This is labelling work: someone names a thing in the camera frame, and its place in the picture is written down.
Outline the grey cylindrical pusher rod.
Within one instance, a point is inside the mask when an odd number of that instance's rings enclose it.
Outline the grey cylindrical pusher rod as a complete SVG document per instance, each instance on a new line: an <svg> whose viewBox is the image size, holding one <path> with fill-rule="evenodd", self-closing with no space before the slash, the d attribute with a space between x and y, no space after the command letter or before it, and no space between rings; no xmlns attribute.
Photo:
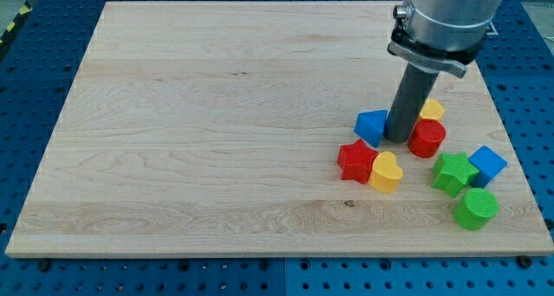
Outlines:
<svg viewBox="0 0 554 296"><path fill-rule="evenodd" d="M407 65L385 123L387 140L403 143L410 137L437 77L438 73Z"/></svg>

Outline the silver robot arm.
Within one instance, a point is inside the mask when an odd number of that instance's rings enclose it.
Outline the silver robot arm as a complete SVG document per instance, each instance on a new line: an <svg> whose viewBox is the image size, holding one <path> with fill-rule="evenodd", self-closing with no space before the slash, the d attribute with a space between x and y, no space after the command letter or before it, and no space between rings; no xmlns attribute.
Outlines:
<svg viewBox="0 0 554 296"><path fill-rule="evenodd" d="M439 74L462 78L479 53L502 0L403 0L387 47L407 62L384 136L406 141Z"/></svg>

